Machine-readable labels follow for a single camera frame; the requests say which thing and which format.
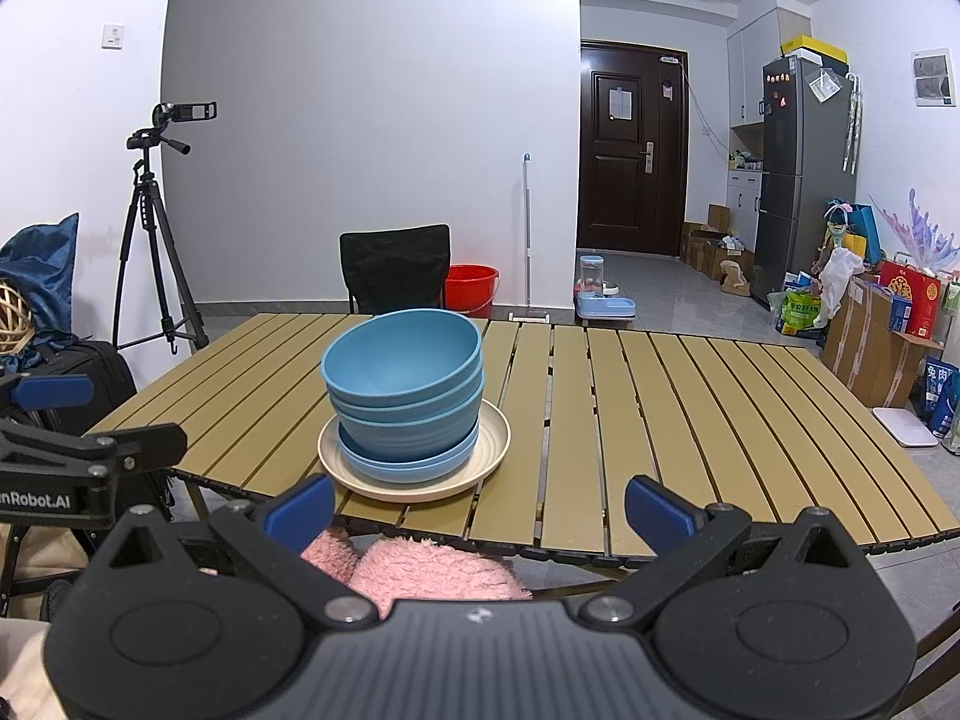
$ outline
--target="tripod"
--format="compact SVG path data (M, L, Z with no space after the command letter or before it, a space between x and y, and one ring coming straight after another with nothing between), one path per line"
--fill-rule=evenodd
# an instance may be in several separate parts
M193 341L194 346L203 349L210 343L209 338L203 331L203 319L197 310L197 304L193 301L193 295L190 293L190 287L186 283L184 268L181 266L179 256L176 256L176 246L174 245L174 236L170 231L170 223L167 220L167 212L163 208L163 200L160 197L160 185L157 184L157 177L150 170L150 149L166 143L181 154L190 153L190 146L187 143L181 143L171 138L164 138L161 133L166 128L166 124L160 127L147 127L138 129L130 138L127 138L127 148L131 151L140 149L143 156L133 165L133 197L130 201L130 208L127 210L127 223L124 226L123 242L120 245L120 271L117 275L116 300L113 305L113 345L117 349L126 349L129 346L137 346L138 343L147 343L155 341L157 338L166 338L170 344L170 351L176 354L176 339L186 338L187 341ZM128 341L119 343L120 334L120 302L123 295L123 278L127 270L127 260L130 259L130 245L133 240L133 225L136 224L137 211L140 213L140 223L143 229L147 231L147 239L150 242L150 261L154 269L154 281L157 284L157 300L160 303L160 333L156 333L146 338L138 338L137 341ZM160 242L157 240L157 226L160 227L160 234L163 237L163 246L167 250L167 256L170 258L170 265L174 271L176 281L176 290L179 293L181 302L184 305L184 318L174 323L170 316L170 309L167 305L166 289L163 285L163 271L160 267ZM192 332L184 333L179 330L190 322Z

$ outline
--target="kitchen cabinet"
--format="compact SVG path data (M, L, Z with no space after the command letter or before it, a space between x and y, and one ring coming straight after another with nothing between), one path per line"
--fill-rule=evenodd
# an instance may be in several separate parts
M727 207L730 232L750 251L757 245L757 220L760 218L760 172L732 170L728 177Z
M743 33L738 32L727 41L727 60L730 70L730 126L747 124L747 98L743 85Z
M731 127L763 121L763 68L781 57L781 44L809 33L809 18L777 8L728 38Z
M763 121L763 68L781 57L779 21L770 11L743 30L743 88L747 109L746 124Z

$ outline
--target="blue gripper pad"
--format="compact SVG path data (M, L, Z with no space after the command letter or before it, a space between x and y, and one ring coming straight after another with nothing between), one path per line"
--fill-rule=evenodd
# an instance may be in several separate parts
M699 529L699 509L645 476L635 476L627 483L624 506L627 523L658 555Z
M88 376L24 376L10 393L14 405L26 412L82 406L93 398Z
M261 529L299 555L333 522L333 480L312 476L265 504Z

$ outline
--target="pink fluffy cushion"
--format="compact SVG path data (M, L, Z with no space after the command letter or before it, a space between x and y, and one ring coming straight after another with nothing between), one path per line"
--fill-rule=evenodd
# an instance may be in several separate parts
M301 557L342 584L350 581L360 560L359 553L353 549L347 532L342 528L323 531L301 552Z
M509 567L433 541L384 538L367 550L348 582L385 617L397 598L511 601L530 598Z

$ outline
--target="refrigerator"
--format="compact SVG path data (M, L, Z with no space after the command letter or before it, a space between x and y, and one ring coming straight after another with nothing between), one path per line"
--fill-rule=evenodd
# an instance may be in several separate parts
M755 280L751 294L767 302L784 274L809 271L824 242L831 197L853 203L856 177L843 170L850 117L850 81L821 103L808 81L820 66L795 56L763 68L763 177Z

